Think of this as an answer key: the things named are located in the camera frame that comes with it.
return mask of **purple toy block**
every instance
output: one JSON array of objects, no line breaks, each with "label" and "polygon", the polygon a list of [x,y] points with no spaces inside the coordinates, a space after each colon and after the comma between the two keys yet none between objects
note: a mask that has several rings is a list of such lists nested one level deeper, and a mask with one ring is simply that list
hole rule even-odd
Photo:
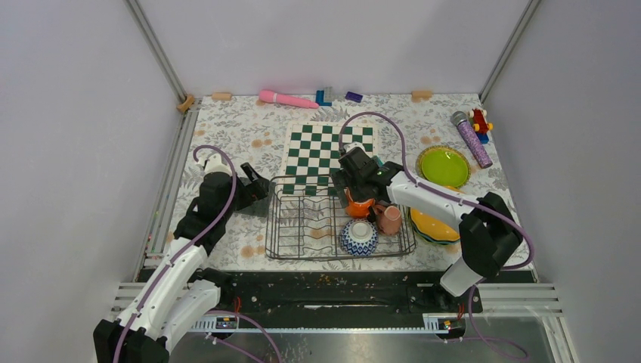
[{"label": "purple toy block", "polygon": [[363,95],[359,95],[358,93],[354,92],[347,92],[347,95],[345,95],[345,99],[354,101],[359,104],[363,100]]}]

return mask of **red toy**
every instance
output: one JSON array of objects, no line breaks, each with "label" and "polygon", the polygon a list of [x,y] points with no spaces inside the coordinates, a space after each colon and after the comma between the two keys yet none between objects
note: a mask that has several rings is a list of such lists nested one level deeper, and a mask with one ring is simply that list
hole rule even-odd
[{"label": "red toy", "polygon": [[491,131],[494,128],[494,125],[488,123],[485,120],[485,117],[488,115],[486,110],[480,108],[475,108],[468,113],[469,121],[476,132],[476,135],[481,140],[482,144],[487,144],[489,141],[488,131]]}]

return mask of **orange cup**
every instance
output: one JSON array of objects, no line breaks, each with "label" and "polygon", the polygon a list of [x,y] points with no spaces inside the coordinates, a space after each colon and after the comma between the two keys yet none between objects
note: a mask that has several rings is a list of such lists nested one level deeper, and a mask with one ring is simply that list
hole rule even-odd
[{"label": "orange cup", "polygon": [[352,218],[367,218],[370,214],[369,208],[374,205],[374,199],[365,200],[362,203],[354,202],[349,193],[349,189],[345,192],[349,205],[345,208],[347,214]]}]

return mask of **table surface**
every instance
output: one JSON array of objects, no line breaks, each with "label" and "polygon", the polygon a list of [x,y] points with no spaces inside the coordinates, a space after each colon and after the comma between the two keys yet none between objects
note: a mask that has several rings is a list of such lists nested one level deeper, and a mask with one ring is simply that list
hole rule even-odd
[{"label": "table surface", "polygon": [[[317,110],[279,104],[257,105],[257,100],[256,96],[236,96],[232,101],[213,101],[210,97],[205,97],[189,153],[202,144],[215,145],[230,156],[238,169],[240,164],[249,162],[262,176],[272,178],[280,174],[288,123],[343,123],[356,113],[376,111],[392,118],[403,131],[407,142],[407,164],[410,168],[414,168],[416,158],[427,147],[453,147],[465,155],[472,167],[472,175],[461,191],[479,196],[485,195],[487,191],[499,194],[518,221],[492,135],[485,149],[494,165],[480,169],[457,129],[449,121],[451,114],[457,110],[468,111],[480,107],[478,95],[434,95],[429,101],[420,103],[412,102],[409,95],[365,95],[360,104],[337,101],[332,107],[320,107]],[[401,163],[401,142],[395,130],[374,116],[364,116],[358,120],[378,124],[378,154],[381,160]],[[202,180],[201,169],[190,157],[187,158],[167,241],[173,239],[172,231],[184,216],[191,200],[197,196]],[[329,262],[273,260],[265,256],[265,232],[265,218],[234,215],[227,223],[226,235],[209,257],[207,267],[236,271],[442,271],[460,256],[459,244],[444,247],[417,239],[416,250],[402,257]],[[522,244],[507,265],[523,262],[527,256],[527,247]]]}]

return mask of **pink cup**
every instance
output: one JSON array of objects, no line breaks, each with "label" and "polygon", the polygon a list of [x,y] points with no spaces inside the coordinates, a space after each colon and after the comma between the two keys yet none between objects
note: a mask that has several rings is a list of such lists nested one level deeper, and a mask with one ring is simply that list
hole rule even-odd
[{"label": "pink cup", "polygon": [[401,230],[401,211],[396,206],[382,206],[377,204],[374,206],[374,211],[376,212],[376,225],[379,228],[379,232],[382,234],[387,234],[392,236],[397,234]]}]

